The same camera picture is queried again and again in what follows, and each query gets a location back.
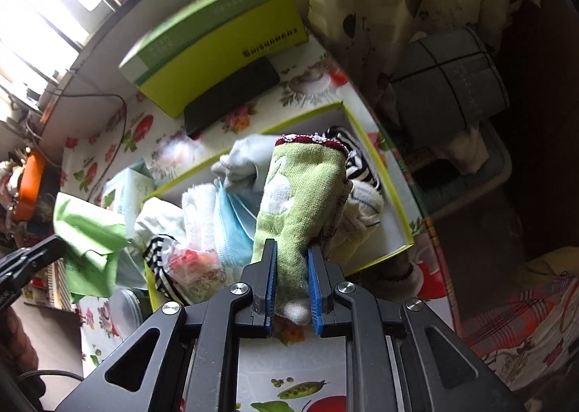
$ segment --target round plastic lid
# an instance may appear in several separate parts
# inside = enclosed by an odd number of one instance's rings
[[[117,288],[109,299],[111,319],[121,338],[125,340],[143,323],[140,305],[135,294],[126,288]]]

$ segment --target person's hand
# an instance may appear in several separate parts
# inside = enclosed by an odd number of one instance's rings
[[[6,312],[8,351],[22,372],[38,369],[38,355],[24,332],[22,321],[11,307]]]

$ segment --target black and white striped fabric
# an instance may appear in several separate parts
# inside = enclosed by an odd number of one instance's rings
[[[145,263],[153,272],[155,276],[155,287],[172,301],[181,303],[184,306],[193,304],[186,294],[181,290],[178,284],[174,283],[170,276],[167,276],[163,268],[163,260],[161,258],[161,250],[163,250],[163,243],[167,240],[175,240],[169,235],[158,235],[151,239],[151,243],[145,250],[143,258]]]
[[[341,142],[349,151],[346,161],[346,176],[349,180],[361,180],[381,191],[380,178],[374,176],[371,168],[361,151],[358,140],[343,126],[332,126],[323,134],[323,137]]]

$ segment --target maroon and white sock trim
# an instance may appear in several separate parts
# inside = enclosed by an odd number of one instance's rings
[[[318,134],[286,134],[276,141],[276,146],[286,143],[298,144],[320,144],[321,146],[330,147],[343,153],[345,158],[348,158],[348,149],[339,141],[335,139],[328,139]]]

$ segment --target orange object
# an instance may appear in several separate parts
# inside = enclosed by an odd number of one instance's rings
[[[38,151],[32,150],[28,155],[18,188],[19,196],[14,208],[14,220],[30,221],[32,219],[45,164],[44,157]]]

